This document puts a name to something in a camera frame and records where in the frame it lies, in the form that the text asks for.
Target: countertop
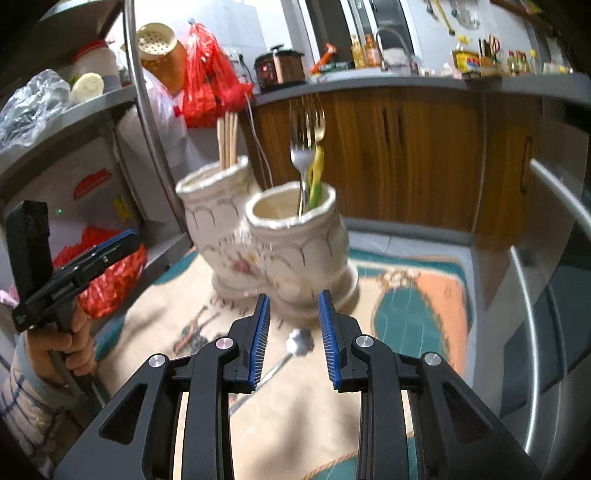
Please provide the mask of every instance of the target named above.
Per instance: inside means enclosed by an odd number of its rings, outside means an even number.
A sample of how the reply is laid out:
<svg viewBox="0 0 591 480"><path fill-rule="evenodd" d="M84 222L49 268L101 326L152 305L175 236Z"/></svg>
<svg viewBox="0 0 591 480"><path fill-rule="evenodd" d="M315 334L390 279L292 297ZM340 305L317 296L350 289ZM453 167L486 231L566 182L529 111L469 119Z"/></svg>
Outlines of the countertop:
<svg viewBox="0 0 591 480"><path fill-rule="evenodd" d="M375 87L429 87L465 90L468 92L504 92L535 95L563 100L591 108L591 79L582 73L524 77L489 77L475 80L454 80L449 77L410 77L389 73L339 72L320 81L289 87L256 96L256 105L278 102L310 93L332 92Z"/></svg>

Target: white container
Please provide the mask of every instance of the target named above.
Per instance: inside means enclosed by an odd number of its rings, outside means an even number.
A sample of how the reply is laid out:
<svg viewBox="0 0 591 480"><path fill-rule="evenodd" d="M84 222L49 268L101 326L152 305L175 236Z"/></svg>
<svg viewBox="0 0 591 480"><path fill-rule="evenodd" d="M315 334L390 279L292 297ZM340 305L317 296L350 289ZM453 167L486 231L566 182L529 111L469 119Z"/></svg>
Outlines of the white container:
<svg viewBox="0 0 591 480"><path fill-rule="evenodd" d="M121 88L115 52L104 40L91 42L76 53L70 82L74 83L85 73L98 73L105 82L105 92Z"/></svg>
<svg viewBox="0 0 591 480"><path fill-rule="evenodd" d="M299 188L294 181L261 192L247 157L223 171L208 165L177 184L191 239L222 298L266 293L282 318L304 320L318 318L325 288L337 308L355 295L358 274L334 188L323 185L320 205L298 218Z"/></svg>
<svg viewBox="0 0 591 480"><path fill-rule="evenodd" d="M261 191L248 157L220 171L219 162L200 168L177 184L189 234L213 269L212 284L226 299L256 296L265 279L256 270L256 248L243 221L244 207Z"/></svg>
<svg viewBox="0 0 591 480"><path fill-rule="evenodd" d="M265 293L286 318L317 318L322 290L330 290L338 309L357 289L358 272L348 261L349 235L336 207L336 191L326 183L322 189L318 207L301 217L299 181L258 193L246 204L257 266L270 283Z"/></svg>

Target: red packaging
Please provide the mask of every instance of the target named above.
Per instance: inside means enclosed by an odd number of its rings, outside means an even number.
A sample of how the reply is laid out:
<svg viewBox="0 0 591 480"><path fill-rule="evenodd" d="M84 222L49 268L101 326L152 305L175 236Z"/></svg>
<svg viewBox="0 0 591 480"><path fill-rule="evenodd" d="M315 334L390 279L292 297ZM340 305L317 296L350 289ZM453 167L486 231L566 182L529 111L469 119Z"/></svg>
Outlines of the red packaging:
<svg viewBox="0 0 591 480"><path fill-rule="evenodd" d="M82 232L80 243L63 248L55 257L53 266L59 268L66 265L81 253L113 238L118 233L120 232L116 230L87 226ZM135 253L111 265L78 295L83 310L95 320L113 313L138 284L147 262L148 252L142 244Z"/></svg>
<svg viewBox="0 0 591 480"><path fill-rule="evenodd" d="M225 112L240 112L254 84L241 83L216 37L193 24L187 43L183 115L189 128L214 128Z"/></svg>

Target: chopsticks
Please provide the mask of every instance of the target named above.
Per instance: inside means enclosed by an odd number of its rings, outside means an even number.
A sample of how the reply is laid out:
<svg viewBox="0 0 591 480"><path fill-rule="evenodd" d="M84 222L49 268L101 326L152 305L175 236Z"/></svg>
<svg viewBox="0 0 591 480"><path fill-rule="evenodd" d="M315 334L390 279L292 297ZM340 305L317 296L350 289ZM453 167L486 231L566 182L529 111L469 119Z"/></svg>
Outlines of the chopsticks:
<svg viewBox="0 0 591 480"><path fill-rule="evenodd" d="M217 144L219 146L220 170L226 170L238 163L236 139L238 137L238 114L226 112L217 119Z"/></svg>

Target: black gripper frame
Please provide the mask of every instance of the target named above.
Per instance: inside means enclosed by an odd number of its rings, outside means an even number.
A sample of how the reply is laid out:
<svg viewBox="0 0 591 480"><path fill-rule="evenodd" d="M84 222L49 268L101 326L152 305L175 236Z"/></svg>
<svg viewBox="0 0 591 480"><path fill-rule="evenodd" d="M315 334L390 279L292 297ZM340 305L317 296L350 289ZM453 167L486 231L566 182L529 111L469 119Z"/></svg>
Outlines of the black gripper frame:
<svg viewBox="0 0 591 480"><path fill-rule="evenodd" d="M70 449L54 480L170 480L184 392L182 480L233 480L228 394L253 391L249 362L263 311L269 315L265 295L223 340L177 360L146 360Z"/></svg>
<svg viewBox="0 0 591 480"><path fill-rule="evenodd" d="M54 325L71 333L76 298L90 282L119 260L135 252L141 240L125 232L79 255L63 268L53 270L49 247L47 204L25 200L13 207L5 219L8 255L20 303L12 312L18 332L31 327ZM92 375L74 377L66 368L66 354L50 351L56 370L76 397L86 399L89 413L96 415L108 401Z"/></svg>
<svg viewBox="0 0 591 480"><path fill-rule="evenodd" d="M362 393L357 480L408 479L402 390L410 400L419 480L539 480L523 448L440 355L400 355L369 336L360 346L357 321L337 316L350 345L341 353L339 391Z"/></svg>

